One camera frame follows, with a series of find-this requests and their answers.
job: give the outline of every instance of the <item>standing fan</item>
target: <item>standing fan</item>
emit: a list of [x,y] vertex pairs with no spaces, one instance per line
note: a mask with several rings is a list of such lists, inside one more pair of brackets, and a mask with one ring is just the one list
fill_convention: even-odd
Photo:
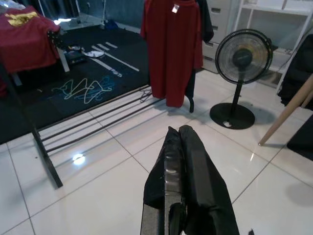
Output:
[[231,103],[215,105],[210,116],[218,125],[242,130],[255,122],[254,114],[238,104],[243,84],[258,80],[268,70],[273,58],[271,42],[263,33],[243,29],[229,34],[220,43],[215,64],[220,75],[228,82],[237,84]]

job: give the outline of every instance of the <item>fan base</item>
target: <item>fan base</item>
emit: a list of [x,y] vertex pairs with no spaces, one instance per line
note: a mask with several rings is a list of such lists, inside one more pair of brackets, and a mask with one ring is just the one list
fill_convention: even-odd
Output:
[[210,116],[218,125],[233,129],[243,130],[251,127],[255,122],[253,112],[242,105],[237,105],[232,117],[229,117],[231,103],[217,104],[211,108]]

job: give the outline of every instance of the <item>black carpet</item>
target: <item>black carpet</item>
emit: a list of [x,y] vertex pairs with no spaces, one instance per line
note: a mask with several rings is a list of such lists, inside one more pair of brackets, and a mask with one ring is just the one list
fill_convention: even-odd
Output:
[[[39,70],[19,73],[23,85],[17,87],[22,102],[37,128],[53,124],[66,117],[125,94],[149,83],[146,43],[133,32],[123,29],[102,30],[97,26],[70,30],[63,35],[68,44],[79,44],[86,51],[92,45],[105,42],[118,46],[109,54],[138,68],[103,56],[98,58],[123,76],[118,77],[98,63],[87,62],[71,67],[63,73],[60,63]],[[29,133],[15,101],[8,95],[0,98],[0,144]]]
[[287,147],[313,161],[313,115],[288,142]]

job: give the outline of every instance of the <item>metal clothing rack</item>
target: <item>metal clothing rack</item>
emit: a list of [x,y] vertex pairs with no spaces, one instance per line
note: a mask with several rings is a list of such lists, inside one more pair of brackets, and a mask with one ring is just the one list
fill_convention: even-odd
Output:
[[[57,173],[57,171],[56,171],[56,169],[55,169],[55,167],[54,167],[54,165],[53,165],[53,163],[52,163],[52,161],[51,161],[51,159],[50,159],[50,157],[49,157],[49,154],[48,154],[49,152],[52,152],[52,151],[54,151],[54,150],[56,150],[56,149],[59,149],[59,148],[68,146],[68,145],[73,144],[73,143],[76,143],[76,142],[78,142],[78,141],[80,141],[80,140],[82,140],[82,139],[84,139],[84,138],[86,138],[86,137],[88,137],[88,136],[91,136],[91,135],[95,134],[96,132],[99,132],[99,131],[101,131],[101,130],[103,130],[103,129],[105,129],[105,128],[107,128],[107,127],[109,127],[109,126],[111,126],[111,125],[113,125],[113,124],[115,124],[115,123],[121,121],[121,120],[124,120],[124,119],[126,119],[127,117],[132,116],[132,115],[134,115],[134,114],[136,114],[136,113],[138,113],[138,112],[140,112],[140,111],[142,111],[142,110],[144,110],[144,109],[146,109],[146,108],[148,108],[148,107],[150,107],[150,106],[152,106],[152,105],[154,105],[154,104],[156,104],[156,103],[158,103],[158,102],[160,102],[160,101],[163,100],[163,99],[158,99],[158,100],[156,100],[156,101],[154,101],[154,102],[152,102],[152,103],[150,103],[150,104],[145,105],[144,107],[141,107],[141,108],[139,108],[139,109],[137,109],[137,110],[135,110],[135,111],[133,111],[133,112],[131,112],[131,113],[129,113],[129,114],[123,116],[123,117],[120,117],[120,118],[118,118],[118,119],[116,119],[116,120],[114,120],[114,121],[112,121],[112,122],[110,122],[110,123],[108,123],[108,124],[102,126],[101,128],[98,128],[98,129],[96,129],[96,130],[94,130],[94,131],[91,131],[90,133],[88,133],[88,134],[86,134],[86,135],[84,135],[84,136],[81,136],[81,137],[76,138],[76,139],[74,139],[74,140],[72,140],[72,141],[63,143],[63,144],[61,144],[61,145],[59,145],[59,146],[57,146],[57,147],[54,147],[54,148],[51,148],[51,149],[46,149],[46,148],[45,148],[45,145],[44,145],[44,142],[45,142],[46,140],[49,140],[49,139],[51,139],[51,138],[53,138],[53,137],[55,137],[55,136],[58,136],[58,135],[60,135],[60,134],[62,134],[62,133],[64,133],[64,132],[70,131],[70,130],[72,130],[72,129],[74,129],[74,128],[76,128],[76,127],[82,125],[82,124],[88,123],[88,122],[90,122],[90,121],[92,121],[92,120],[95,120],[95,119],[101,117],[101,116],[104,116],[104,115],[106,115],[106,114],[109,114],[109,113],[111,113],[111,112],[114,112],[114,111],[116,111],[116,110],[119,110],[119,109],[121,109],[121,108],[123,108],[123,107],[125,107],[125,106],[127,106],[127,105],[129,105],[129,104],[132,104],[132,103],[137,102],[137,101],[139,101],[139,100],[147,99],[149,96],[151,96],[152,93],[143,94],[140,98],[136,98],[136,99],[134,99],[134,100],[131,100],[131,101],[125,103],[125,104],[122,104],[122,105],[116,107],[116,108],[113,108],[113,109],[111,109],[111,110],[109,110],[109,111],[106,111],[106,112],[104,112],[104,113],[102,113],[102,114],[99,114],[99,115],[97,115],[97,116],[95,116],[95,117],[93,117],[93,118],[90,118],[90,119],[88,119],[88,120],[85,120],[85,121],[83,121],[83,122],[80,122],[80,123],[78,123],[78,124],[76,124],[76,125],[74,125],[74,126],[72,126],[72,127],[69,127],[69,128],[67,128],[67,129],[65,129],[65,130],[63,130],[63,131],[60,131],[60,132],[58,132],[58,133],[55,133],[55,134],[50,135],[50,136],[48,136],[48,137],[45,137],[45,138],[43,138],[43,139],[41,138],[41,136],[40,136],[40,134],[39,134],[39,131],[42,131],[42,130],[44,130],[44,129],[47,129],[47,128],[53,126],[53,125],[56,125],[56,124],[61,123],[61,122],[64,122],[64,121],[69,120],[69,119],[71,119],[71,118],[77,117],[77,116],[79,116],[79,115],[81,115],[81,114],[87,113],[87,112],[89,112],[89,111],[91,111],[91,110],[94,110],[94,109],[96,109],[96,108],[102,107],[102,106],[104,106],[104,105],[106,105],[106,104],[109,104],[109,103],[111,103],[111,102],[113,102],[113,101],[116,101],[116,100],[119,100],[119,99],[121,99],[121,98],[127,97],[127,96],[129,96],[129,95],[131,95],[131,94],[134,94],[134,93],[138,92],[138,91],[142,91],[143,89],[148,88],[149,85],[146,85],[146,86],[140,87],[140,88],[138,88],[138,89],[135,89],[135,90],[133,90],[133,91],[131,91],[131,92],[128,92],[128,93],[126,93],[126,94],[123,94],[123,95],[121,95],[121,96],[119,96],[119,97],[116,97],[116,98],[114,98],[114,99],[111,99],[111,100],[109,100],[109,101],[103,102],[103,103],[101,103],[101,104],[99,104],[99,105],[96,105],[96,106],[94,106],[94,107],[92,107],[92,108],[89,108],[89,109],[87,109],[87,110],[84,110],[84,111],[82,111],[82,112],[79,112],[79,113],[77,113],[77,114],[75,114],[75,115],[72,115],[72,116],[70,116],[70,117],[68,117],[68,118],[65,118],[65,119],[59,121],[59,122],[56,122],[56,123],[54,123],[54,124],[52,124],[52,125],[46,126],[45,128],[42,128],[42,129],[38,130],[38,129],[36,128],[36,125],[35,125],[35,123],[33,122],[32,118],[30,117],[28,111],[26,110],[25,106],[23,105],[23,103],[22,103],[22,101],[21,101],[19,95],[17,94],[17,92],[16,92],[16,90],[15,90],[15,88],[14,88],[14,85],[13,85],[13,83],[12,83],[10,77],[8,76],[8,74],[7,74],[7,72],[6,72],[5,68],[4,68],[4,66],[3,66],[2,64],[0,64],[0,77],[1,77],[2,80],[7,84],[7,88],[8,88],[8,90],[9,90],[9,92],[11,93],[11,95],[13,96],[13,98],[15,99],[15,101],[16,101],[16,103],[17,103],[17,105],[18,105],[18,108],[20,109],[20,111],[21,111],[23,117],[25,118],[25,120],[26,120],[26,122],[27,122],[27,125],[28,125],[28,127],[29,127],[29,129],[30,129],[32,135],[34,136],[34,139],[35,139],[35,141],[36,141],[36,143],[37,143],[38,149],[39,149],[39,151],[40,151],[40,153],[41,153],[41,159],[43,160],[44,165],[46,166],[45,169],[46,169],[46,171],[47,171],[47,174],[48,174],[48,176],[52,179],[52,182],[55,184],[55,186],[56,186],[57,188],[62,187],[62,186],[63,186],[63,183],[62,183],[62,181],[61,181],[61,179],[60,179],[60,177],[59,177],[59,175],[58,175],[58,173]],[[194,102],[193,102],[193,99],[192,99],[192,98],[189,97],[188,99],[190,100],[190,112],[192,113],[193,110],[194,110]]]

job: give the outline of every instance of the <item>clothing tag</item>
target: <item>clothing tag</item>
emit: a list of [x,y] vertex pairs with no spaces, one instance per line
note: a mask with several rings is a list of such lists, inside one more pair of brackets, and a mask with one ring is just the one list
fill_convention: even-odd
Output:
[[174,4],[172,12],[174,12],[176,14],[178,12],[178,9],[179,9],[179,6]]

